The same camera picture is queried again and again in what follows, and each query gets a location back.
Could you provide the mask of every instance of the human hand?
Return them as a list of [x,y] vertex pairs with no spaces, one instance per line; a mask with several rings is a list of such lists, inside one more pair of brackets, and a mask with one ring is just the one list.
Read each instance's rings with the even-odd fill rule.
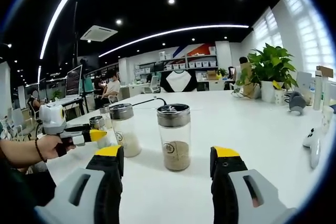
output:
[[[37,140],[37,146],[41,152],[42,157],[46,159],[53,159],[58,157],[56,151],[57,144],[62,144],[62,140],[59,136],[45,135],[39,140]],[[66,147],[67,152],[71,149],[75,149],[75,145],[70,145]]]

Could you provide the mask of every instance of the metal lid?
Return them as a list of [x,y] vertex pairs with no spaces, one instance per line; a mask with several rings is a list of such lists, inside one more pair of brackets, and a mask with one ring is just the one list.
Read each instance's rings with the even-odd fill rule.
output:
[[104,118],[101,115],[94,116],[90,118],[90,126],[94,129],[99,129],[105,126]]
[[110,113],[109,104],[99,109],[100,114]]
[[163,127],[181,127],[190,123],[190,108],[185,104],[167,104],[157,109],[157,116]]
[[122,103],[110,106],[110,116],[112,120],[129,119],[134,116],[133,107],[130,103]]

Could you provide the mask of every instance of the white cup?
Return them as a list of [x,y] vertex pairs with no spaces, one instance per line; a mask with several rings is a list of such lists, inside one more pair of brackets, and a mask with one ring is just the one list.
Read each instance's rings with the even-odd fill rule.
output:
[[329,130],[330,121],[332,115],[334,114],[334,109],[329,106],[323,106],[322,109],[322,133],[326,134]]
[[276,105],[283,105],[284,104],[284,96],[285,96],[285,91],[284,90],[278,90],[276,89],[274,92],[275,96],[275,104]]

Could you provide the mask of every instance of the window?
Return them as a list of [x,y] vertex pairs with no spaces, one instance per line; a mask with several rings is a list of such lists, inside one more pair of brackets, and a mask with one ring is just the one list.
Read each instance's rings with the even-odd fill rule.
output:
[[267,9],[262,18],[254,26],[254,33],[257,49],[262,50],[265,47],[265,43],[274,47],[282,47],[278,25],[270,8]]
[[335,50],[323,18],[311,0],[284,1],[296,24],[304,70],[314,76],[318,65],[332,68],[336,81]]

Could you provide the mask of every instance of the bracelet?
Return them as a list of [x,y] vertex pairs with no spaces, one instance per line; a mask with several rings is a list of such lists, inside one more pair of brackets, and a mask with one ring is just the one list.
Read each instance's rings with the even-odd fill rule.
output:
[[43,159],[42,154],[41,154],[41,152],[40,152],[40,149],[39,149],[38,146],[37,146],[37,140],[38,140],[38,139],[35,139],[35,147],[36,147],[36,150],[37,150],[37,152],[38,152],[38,155],[39,155],[40,158],[42,159],[42,161],[43,161],[44,163],[46,163],[47,160],[44,160],[44,159]]

